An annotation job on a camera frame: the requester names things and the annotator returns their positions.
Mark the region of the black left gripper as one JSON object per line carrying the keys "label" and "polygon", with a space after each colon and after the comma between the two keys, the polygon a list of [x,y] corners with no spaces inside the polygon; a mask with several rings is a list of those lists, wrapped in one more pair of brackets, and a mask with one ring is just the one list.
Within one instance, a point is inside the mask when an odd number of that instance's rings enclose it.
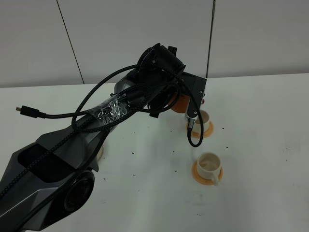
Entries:
{"label": "black left gripper", "polygon": [[169,110],[176,104],[180,95],[181,88],[179,86],[162,90],[148,103],[149,116],[158,118],[160,113]]}

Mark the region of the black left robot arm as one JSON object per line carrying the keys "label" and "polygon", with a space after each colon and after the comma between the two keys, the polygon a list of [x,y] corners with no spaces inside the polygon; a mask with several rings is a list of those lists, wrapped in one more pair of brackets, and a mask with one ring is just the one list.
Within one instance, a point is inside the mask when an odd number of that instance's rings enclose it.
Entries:
{"label": "black left robot arm", "polygon": [[71,118],[71,125],[12,154],[0,181],[1,231],[41,231],[87,202],[98,152],[111,131],[136,112],[166,111],[179,97],[185,66],[176,52],[160,44],[148,48],[136,65],[124,68],[126,76],[107,100],[57,115]]}

